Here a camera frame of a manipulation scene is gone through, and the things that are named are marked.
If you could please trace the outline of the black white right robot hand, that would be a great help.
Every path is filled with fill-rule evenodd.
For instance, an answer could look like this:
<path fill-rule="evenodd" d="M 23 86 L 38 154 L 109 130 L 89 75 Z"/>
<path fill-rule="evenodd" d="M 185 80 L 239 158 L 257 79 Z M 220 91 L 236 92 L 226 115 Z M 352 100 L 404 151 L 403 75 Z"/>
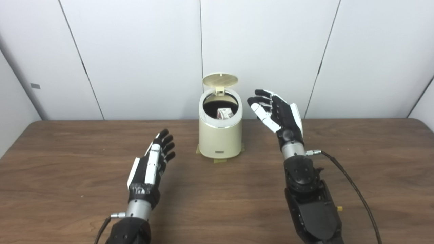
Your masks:
<path fill-rule="evenodd" d="M 296 103 L 289 104 L 277 93 L 256 89 L 248 105 L 257 119 L 276 134 L 282 148 L 290 142 L 304 145 L 302 119 Z"/>

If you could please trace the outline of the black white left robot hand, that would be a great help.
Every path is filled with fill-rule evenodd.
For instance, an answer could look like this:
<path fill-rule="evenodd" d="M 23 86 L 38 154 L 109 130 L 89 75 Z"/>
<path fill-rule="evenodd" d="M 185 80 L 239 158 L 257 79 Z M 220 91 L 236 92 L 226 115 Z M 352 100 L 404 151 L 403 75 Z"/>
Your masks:
<path fill-rule="evenodd" d="M 160 201 L 159 185 L 167 165 L 176 153 L 174 137 L 168 129 L 160 131 L 144 156 L 136 158 L 127 180 L 128 201 L 143 200 L 154 209 Z"/>

